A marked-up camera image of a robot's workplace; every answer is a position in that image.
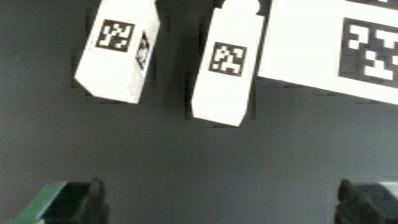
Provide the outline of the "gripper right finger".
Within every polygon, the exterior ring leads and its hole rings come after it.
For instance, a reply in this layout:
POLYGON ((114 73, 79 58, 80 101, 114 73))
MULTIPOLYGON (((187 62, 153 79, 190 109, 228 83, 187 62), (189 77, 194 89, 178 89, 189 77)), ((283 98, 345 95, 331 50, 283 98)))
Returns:
POLYGON ((381 209, 386 214, 398 214, 398 182, 379 182, 381 209))

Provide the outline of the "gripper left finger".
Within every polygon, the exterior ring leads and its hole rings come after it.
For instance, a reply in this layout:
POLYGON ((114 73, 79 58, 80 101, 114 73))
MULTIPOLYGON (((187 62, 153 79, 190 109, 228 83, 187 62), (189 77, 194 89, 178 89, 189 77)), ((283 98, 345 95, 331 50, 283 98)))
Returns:
POLYGON ((47 224, 43 215, 66 187, 66 184, 66 181, 59 181, 45 185, 20 215, 9 219, 4 224, 47 224))

